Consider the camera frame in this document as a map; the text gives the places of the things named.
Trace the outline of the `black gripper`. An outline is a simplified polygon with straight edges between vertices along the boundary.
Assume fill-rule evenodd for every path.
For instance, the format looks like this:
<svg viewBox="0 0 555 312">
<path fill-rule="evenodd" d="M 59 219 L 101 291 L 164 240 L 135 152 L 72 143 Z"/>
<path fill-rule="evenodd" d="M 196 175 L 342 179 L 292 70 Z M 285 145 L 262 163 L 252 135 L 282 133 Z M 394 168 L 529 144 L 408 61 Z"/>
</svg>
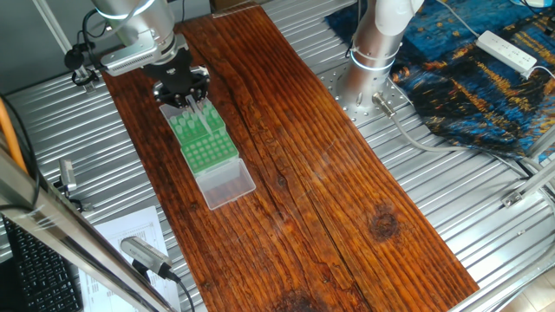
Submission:
<svg viewBox="0 0 555 312">
<path fill-rule="evenodd" d="M 184 96 L 171 91 L 190 91 L 196 102 L 204 100 L 211 82 L 205 66 L 190 67 L 193 57 L 189 50 L 179 49 L 177 55 L 162 65 L 146 65 L 145 75 L 158 80 L 153 85 L 153 97 L 157 102 L 176 108 L 184 108 Z"/>
</svg>

